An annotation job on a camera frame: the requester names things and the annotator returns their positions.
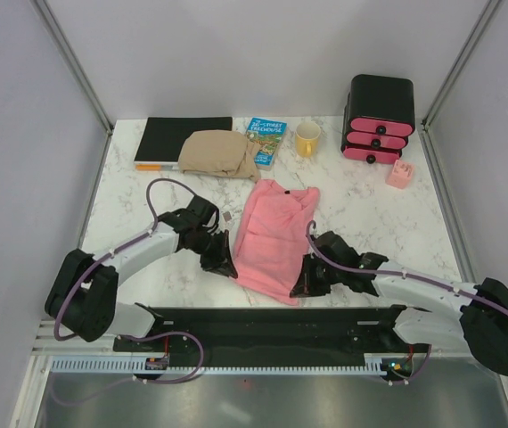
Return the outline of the pink t shirt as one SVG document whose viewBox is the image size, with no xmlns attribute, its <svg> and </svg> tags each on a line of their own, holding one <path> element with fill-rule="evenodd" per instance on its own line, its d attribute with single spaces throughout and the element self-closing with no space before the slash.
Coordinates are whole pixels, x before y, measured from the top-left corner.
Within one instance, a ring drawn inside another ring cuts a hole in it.
<svg viewBox="0 0 508 428">
<path fill-rule="evenodd" d="M 271 179 L 254 185 L 234 241 L 238 285 L 282 304 L 298 304 L 290 292 L 308 252 L 306 227 L 319 199 L 315 187 L 289 190 Z"/>
</svg>

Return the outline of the beige t shirt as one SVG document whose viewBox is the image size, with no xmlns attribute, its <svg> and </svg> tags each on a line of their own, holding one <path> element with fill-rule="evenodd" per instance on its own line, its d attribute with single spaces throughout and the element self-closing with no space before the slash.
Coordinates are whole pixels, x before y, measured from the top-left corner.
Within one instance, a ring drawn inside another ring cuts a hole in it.
<svg viewBox="0 0 508 428">
<path fill-rule="evenodd" d="M 255 163 L 260 145 L 236 131 L 203 130 L 192 133 L 178 158 L 183 173 L 213 177 L 260 179 Z"/>
</svg>

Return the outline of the pink cube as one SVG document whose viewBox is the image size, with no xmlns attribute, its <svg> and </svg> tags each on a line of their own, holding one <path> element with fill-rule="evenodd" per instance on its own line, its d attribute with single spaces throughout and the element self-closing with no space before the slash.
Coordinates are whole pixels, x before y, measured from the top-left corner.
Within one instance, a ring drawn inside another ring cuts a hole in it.
<svg viewBox="0 0 508 428">
<path fill-rule="evenodd" d="M 412 181 L 414 170 L 413 163 L 396 160 L 387 176 L 386 184 L 397 189 L 405 189 Z"/>
</svg>

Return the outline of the yellow mug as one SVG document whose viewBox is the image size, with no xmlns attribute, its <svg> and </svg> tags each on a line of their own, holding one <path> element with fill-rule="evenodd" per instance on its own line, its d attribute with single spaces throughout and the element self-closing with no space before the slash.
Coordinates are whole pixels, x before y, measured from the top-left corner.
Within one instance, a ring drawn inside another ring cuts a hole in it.
<svg viewBox="0 0 508 428">
<path fill-rule="evenodd" d="M 297 154 L 303 158 L 311 157 L 316 151 L 321 134 L 322 130 L 317 123 L 313 121 L 300 123 L 295 131 Z"/>
</svg>

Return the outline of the black pink drawer unit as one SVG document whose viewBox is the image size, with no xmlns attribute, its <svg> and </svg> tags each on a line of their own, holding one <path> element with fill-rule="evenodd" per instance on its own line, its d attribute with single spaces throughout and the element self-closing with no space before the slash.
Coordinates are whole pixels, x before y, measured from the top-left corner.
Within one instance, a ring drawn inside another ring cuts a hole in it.
<svg viewBox="0 0 508 428">
<path fill-rule="evenodd" d="M 408 78 L 359 74 L 344 108 L 340 151 L 350 160 L 393 164 L 415 131 L 414 84 Z"/>
</svg>

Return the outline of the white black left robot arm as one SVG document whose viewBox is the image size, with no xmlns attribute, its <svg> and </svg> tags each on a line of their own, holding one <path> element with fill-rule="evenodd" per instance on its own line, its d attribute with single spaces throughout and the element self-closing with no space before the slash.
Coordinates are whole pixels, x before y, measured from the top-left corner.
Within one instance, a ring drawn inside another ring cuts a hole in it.
<svg viewBox="0 0 508 428">
<path fill-rule="evenodd" d="M 218 229 L 219 220 L 216 205 L 193 196 L 185 208 L 154 214 L 147 229 L 114 249 L 69 252 L 45 301 L 45 313 L 71 334 L 54 336 L 93 342 L 112 331 L 133 336 L 144 350 L 156 350 L 165 337 L 163 327 L 154 323 L 158 315 L 139 303 L 118 303 L 118 289 L 152 262 L 181 250 L 198 254 L 203 271 L 237 278 L 229 232 Z"/>
</svg>

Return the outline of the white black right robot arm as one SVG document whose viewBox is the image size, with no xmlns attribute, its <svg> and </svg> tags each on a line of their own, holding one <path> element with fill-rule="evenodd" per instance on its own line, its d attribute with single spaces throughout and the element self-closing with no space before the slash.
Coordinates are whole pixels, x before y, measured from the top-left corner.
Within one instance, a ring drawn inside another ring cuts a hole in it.
<svg viewBox="0 0 508 428">
<path fill-rule="evenodd" d="M 332 231 L 306 238 L 311 252 L 291 296 L 323 296 L 343 284 L 355 293 L 396 300 L 404 308 L 376 331 L 385 350 L 399 350 L 407 343 L 468 351 L 487 369 L 508 376 L 508 288 L 502 282 L 426 276 L 383 255 L 357 253 Z"/>
</svg>

